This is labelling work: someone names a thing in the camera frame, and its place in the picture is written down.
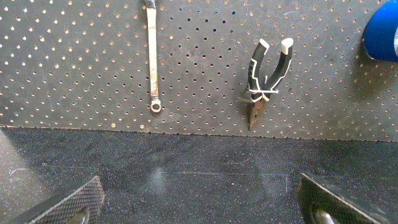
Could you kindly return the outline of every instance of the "combination wrench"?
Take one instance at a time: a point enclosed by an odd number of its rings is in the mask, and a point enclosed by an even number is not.
[[[145,0],[148,16],[148,47],[149,47],[149,76],[150,76],[150,97],[152,102],[150,109],[158,113],[162,109],[160,105],[157,85],[157,53],[156,53],[156,4],[155,0]]]

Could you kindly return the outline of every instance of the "perforated metal panel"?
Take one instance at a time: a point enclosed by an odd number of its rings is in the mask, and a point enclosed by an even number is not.
[[[398,141],[397,65],[362,33],[385,1],[157,1],[162,112],[149,109],[143,1],[2,1],[0,123],[153,133]],[[260,38],[290,72],[248,131],[248,65]]]

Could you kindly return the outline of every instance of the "blue cylinder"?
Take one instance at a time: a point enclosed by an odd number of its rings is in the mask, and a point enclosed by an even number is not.
[[[371,18],[364,32],[368,55],[376,60],[398,62],[398,1],[385,3]]]

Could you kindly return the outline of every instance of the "blue tape roll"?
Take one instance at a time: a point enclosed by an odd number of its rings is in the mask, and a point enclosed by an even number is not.
[[[398,1],[385,3],[372,17],[364,33],[364,45],[376,60],[398,62]]]

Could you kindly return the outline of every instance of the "hand tool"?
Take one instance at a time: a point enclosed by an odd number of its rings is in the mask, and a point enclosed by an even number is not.
[[[149,46],[149,76],[150,96],[152,102],[150,109],[158,113],[162,109],[159,92],[157,90],[157,54],[156,54],[156,4],[155,0],[145,0],[148,16],[148,46]]]
[[[268,77],[260,76],[259,69],[262,59],[269,49],[269,44],[261,39],[249,64],[249,91],[251,92],[252,107],[249,117],[249,130],[252,130],[254,125],[258,122],[260,115],[263,114],[266,108],[266,102],[269,101],[271,94],[278,93],[276,87],[285,78],[287,70],[293,55],[293,39],[287,38],[281,42],[282,51],[278,66],[274,73]]]

